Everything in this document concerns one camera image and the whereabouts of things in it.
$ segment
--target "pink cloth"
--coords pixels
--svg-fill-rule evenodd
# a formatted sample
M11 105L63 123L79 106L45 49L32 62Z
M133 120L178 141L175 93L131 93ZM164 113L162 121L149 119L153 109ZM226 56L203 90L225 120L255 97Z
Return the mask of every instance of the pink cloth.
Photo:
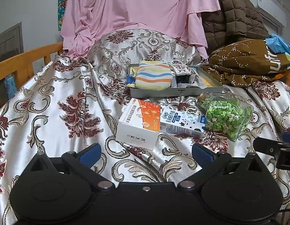
M181 37L206 54L201 12L217 10L218 0L68 0L61 28L63 48L72 58L84 57L111 31L152 29Z

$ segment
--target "striped fabric pouch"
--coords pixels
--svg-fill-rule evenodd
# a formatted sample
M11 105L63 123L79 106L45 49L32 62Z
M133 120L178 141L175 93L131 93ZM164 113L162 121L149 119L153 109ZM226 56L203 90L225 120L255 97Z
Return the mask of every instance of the striped fabric pouch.
M172 74L169 65L163 61L140 61L136 71L136 87L161 91L171 86Z

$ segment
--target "gray cloth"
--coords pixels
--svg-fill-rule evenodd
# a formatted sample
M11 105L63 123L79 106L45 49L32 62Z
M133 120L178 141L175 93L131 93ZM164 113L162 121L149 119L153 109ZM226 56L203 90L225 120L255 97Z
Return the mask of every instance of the gray cloth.
M207 85L198 74L191 74L189 77L189 84L177 84L178 88L199 87L205 89Z
M176 77L172 77L171 88L177 88Z

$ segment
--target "medicine box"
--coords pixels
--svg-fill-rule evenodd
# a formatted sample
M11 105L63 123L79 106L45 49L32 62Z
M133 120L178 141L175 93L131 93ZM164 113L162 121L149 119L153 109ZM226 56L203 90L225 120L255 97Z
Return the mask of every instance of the medicine box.
M160 118L160 130L168 134L177 134L201 139L205 128L205 117L164 109Z
M153 150L160 132L160 106L132 98L118 123L116 141Z

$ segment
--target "wooden bed frame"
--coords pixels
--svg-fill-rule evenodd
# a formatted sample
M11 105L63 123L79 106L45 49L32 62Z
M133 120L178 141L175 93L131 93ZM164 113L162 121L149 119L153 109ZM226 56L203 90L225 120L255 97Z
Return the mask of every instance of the wooden bed frame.
M17 89L20 89L31 77L34 76L32 63L44 58L45 65L51 61L50 54L63 50L63 42L38 47L29 52L24 52L0 62L0 80L13 73Z

